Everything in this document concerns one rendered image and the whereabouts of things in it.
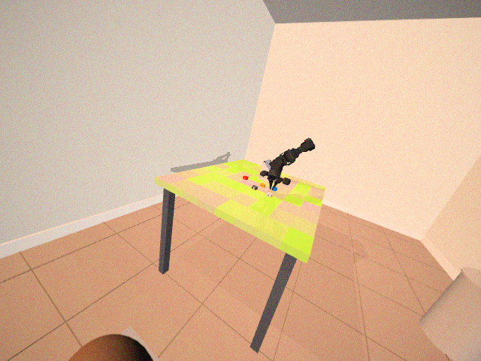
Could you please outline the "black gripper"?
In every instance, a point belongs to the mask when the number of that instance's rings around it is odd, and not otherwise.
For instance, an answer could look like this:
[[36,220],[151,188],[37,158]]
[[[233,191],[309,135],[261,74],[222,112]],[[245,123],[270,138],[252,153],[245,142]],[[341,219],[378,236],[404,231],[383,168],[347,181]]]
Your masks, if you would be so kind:
[[[279,169],[278,169],[278,172],[281,173],[282,170],[283,170],[283,168],[279,168]],[[268,176],[268,173],[269,173],[269,171],[263,170],[263,171],[260,172],[260,175],[261,175],[262,177],[264,177],[265,175]],[[271,189],[273,180],[272,180],[272,179],[269,179],[269,178],[267,178],[267,179],[268,179],[268,181],[269,181],[269,186],[270,186],[270,189]],[[272,190],[275,188],[276,185],[280,184],[281,182],[282,182],[283,184],[285,184],[285,185],[289,185],[290,182],[291,182],[291,180],[288,179],[288,178],[286,178],[286,177],[285,177],[285,178],[281,178],[281,177],[280,177],[280,179],[278,179],[278,178],[276,178],[276,179],[277,179],[277,180],[274,182],[274,186],[273,186]]]

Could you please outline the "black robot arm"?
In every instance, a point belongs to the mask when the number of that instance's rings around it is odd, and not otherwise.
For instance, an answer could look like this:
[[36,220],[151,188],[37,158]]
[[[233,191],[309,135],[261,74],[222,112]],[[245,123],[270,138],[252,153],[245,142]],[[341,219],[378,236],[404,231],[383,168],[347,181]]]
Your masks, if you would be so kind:
[[269,163],[269,165],[271,166],[271,169],[269,170],[268,178],[272,180],[276,180],[276,178],[280,179],[281,173],[278,172],[279,168],[283,168],[283,166],[291,165],[292,163],[295,162],[295,159],[299,157],[299,154],[307,151],[312,151],[314,149],[315,149],[315,144],[313,143],[312,139],[307,138],[304,140],[303,143],[301,143],[300,147],[296,149],[292,148],[291,150],[288,149],[285,152],[281,153],[277,158],[275,158]]

